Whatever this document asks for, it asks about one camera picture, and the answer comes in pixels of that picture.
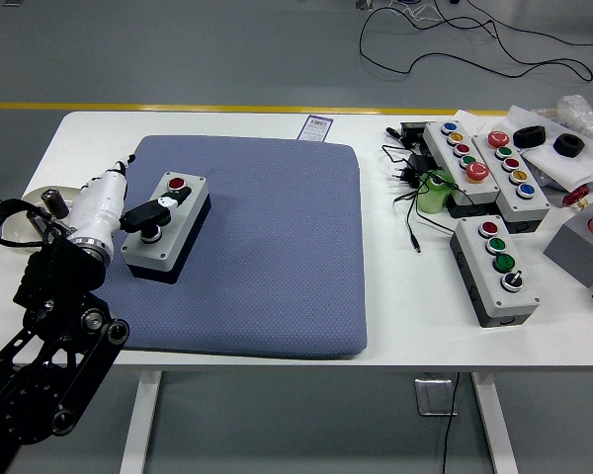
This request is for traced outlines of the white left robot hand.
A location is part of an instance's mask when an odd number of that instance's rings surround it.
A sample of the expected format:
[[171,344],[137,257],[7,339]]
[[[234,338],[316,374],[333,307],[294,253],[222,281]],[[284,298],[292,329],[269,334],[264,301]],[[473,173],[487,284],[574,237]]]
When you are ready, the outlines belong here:
[[124,215],[127,196],[127,166],[135,156],[117,161],[112,168],[90,180],[74,200],[69,213],[69,226],[75,231],[69,239],[78,246],[93,246],[96,250],[114,250],[113,237],[123,230],[127,233],[142,232],[147,241],[159,236],[160,222],[171,217],[190,195],[191,188],[174,188]]

